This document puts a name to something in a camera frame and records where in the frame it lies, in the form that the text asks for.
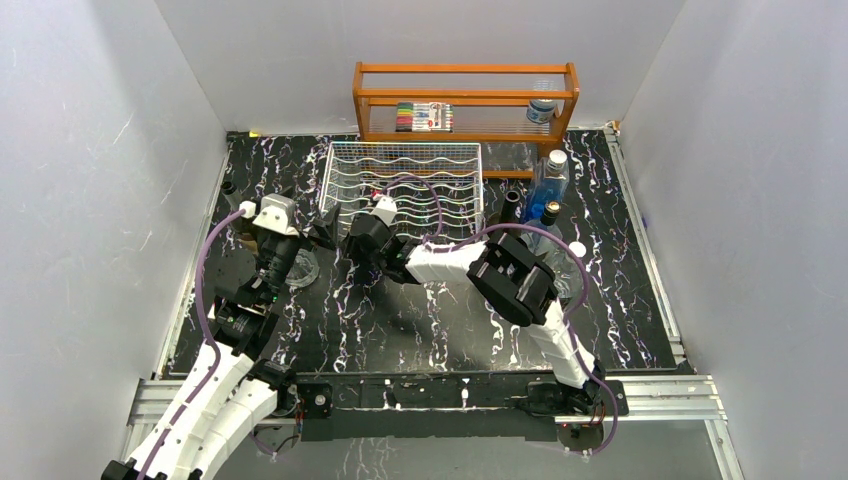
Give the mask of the tall clear glass bottle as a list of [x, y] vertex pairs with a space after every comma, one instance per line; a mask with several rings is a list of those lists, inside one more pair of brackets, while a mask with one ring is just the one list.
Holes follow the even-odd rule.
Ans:
[[344, 235], [338, 242], [338, 250], [344, 258], [352, 258], [356, 255], [358, 241], [354, 234], [354, 226], [359, 217], [360, 214], [357, 214], [350, 219], [350, 224], [345, 228]]

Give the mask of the dark green wine bottle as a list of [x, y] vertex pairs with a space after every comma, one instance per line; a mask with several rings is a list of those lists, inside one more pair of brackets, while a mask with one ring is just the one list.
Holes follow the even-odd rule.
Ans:
[[522, 195], [517, 190], [508, 190], [503, 197], [499, 212], [493, 217], [492, 224], [513, 224], [519, 222], [518, 210]]

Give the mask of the square bottle brown label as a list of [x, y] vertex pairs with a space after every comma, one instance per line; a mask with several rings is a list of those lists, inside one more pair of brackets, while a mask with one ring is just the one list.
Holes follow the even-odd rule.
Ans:
[[[553, 237], [562, 240], [563, 234], [557, 225], [560, 212], [561, 205], [557, 201], [549, 201], [545, 204], [541, 216], [528, 221], [526, 226], [545, 231]], [[548, 253], [555, 252], [558, 249], [554, 241], [536, 232], [523, 230], [520, 234], [520, 239], [531, 253], [540, 258], [544, 258]]]

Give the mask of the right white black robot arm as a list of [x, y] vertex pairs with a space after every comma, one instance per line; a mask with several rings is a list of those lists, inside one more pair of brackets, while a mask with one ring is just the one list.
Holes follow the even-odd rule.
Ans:
[[602, 373], [570, 324], [554, 272], [519, 239], [517, 224], [488, 227], [458, 244], [404, 239], [381, 218], [355, 218], [341, 243], [350, 259], [367, 263], [399, 284], [469, 283], [509, 323], [522, 327], [563, 386], [565, 405], [590, 413], [603, 399]]

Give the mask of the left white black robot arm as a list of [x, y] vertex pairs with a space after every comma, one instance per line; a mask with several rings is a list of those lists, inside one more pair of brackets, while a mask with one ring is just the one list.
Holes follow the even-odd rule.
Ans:
[[188, 377], [148, 436], [104, 479], [212, 479], [267, 417], [326, 419], [327, 383], [298, 381], [295, 372], [261, 356], [278, 317], [271, 311], [306, 239], [293, 223], [291, 199], [271, 194], [244, 201], [213, 230], [246, 220], [258, 236], [257, 272], [203, 324], [205, 343]]

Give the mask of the round clear bottle white cap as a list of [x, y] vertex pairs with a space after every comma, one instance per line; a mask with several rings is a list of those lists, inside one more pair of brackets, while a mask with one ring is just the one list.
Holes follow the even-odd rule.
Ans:
[[295, 257], [285, 283], [292, 288], [306, 288], [318, 278], [319, 274], [320, 267], [315, 253], [301, 249]]

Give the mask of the dark wine bottle left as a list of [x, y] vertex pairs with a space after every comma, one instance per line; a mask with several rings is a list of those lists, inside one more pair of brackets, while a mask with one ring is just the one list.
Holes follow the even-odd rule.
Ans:
[[[231, 180], [224, 180], [221, 184], [221, 195], [224, 197], [232, 211], [237, 211], [241, 208], [241, 203], [245, 201], [245, 197], [238, 189], [235, 183]], [[236, 237], [241, 241], [255, 241], [257, 236], [257, 228], [253, 225], [252, 218], [239, 217], [230, 223], [229, 228], [234, 232]]]

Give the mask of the blue glass bottle white cap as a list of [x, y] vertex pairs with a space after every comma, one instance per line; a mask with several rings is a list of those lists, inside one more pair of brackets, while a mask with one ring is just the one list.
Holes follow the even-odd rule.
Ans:
[[534, 169], [521, 222], [539, 219], [548, 203], [561, 202], [569, 184], [568, 154], [552, 150]]

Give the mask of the clear bottle black label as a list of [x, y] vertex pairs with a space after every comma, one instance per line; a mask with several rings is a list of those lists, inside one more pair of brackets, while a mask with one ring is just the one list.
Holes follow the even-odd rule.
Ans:
[[552, 252], [549, 266], [556, 275], [554, 286], [558, 291], [559, 298], [564, 301], [578, 298], [584, 287], [581, 267], [564, 249], [558, 246]]

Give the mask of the pack of coloured markers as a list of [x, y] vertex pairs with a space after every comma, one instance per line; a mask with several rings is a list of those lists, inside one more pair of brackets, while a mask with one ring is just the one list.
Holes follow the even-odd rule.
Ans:
[[454, 109], [443, 102], [399, 102], [396, 106], [396, 132], [433, 133], [454, 129]]

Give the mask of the orange wooden shelf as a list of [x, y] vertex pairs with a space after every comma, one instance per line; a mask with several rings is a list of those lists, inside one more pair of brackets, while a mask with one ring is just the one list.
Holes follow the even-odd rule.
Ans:
[[[527, 144], [541, 160], [562, 148], [580, 97], [574, 63], [399, 64], [354, 67], [352, 99], [359, 137], [367, 142]], [[526, 118], [531, 99], [554, 99], [548, 123]], [[448, 132], [396, 132], [399, 102], [443, 102], [454, 109]]]

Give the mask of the small white blue jar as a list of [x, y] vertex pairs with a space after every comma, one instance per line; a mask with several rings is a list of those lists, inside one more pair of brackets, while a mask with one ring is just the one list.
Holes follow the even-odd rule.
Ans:
[[555, 114], [557, 102], [554, 99], [531, 99], [526, 109], [526, 118], [534, 124], [548, 123]]

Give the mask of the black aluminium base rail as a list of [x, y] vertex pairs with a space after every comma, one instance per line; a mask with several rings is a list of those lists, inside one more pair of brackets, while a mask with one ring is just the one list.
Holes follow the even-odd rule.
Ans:
[[305, 374], [298, 390], [305, 418], [270, 417], [259, 438], [278, 445], [349, 438], [523, 437], [554, 441], [589, 425], [609, 432], [634, 421], [724, 421], [724, 406], [705, 375], [612, 375], [611, 391], [586, 412], [556, 409], [539, 390], [544, 371], [418, 374]]

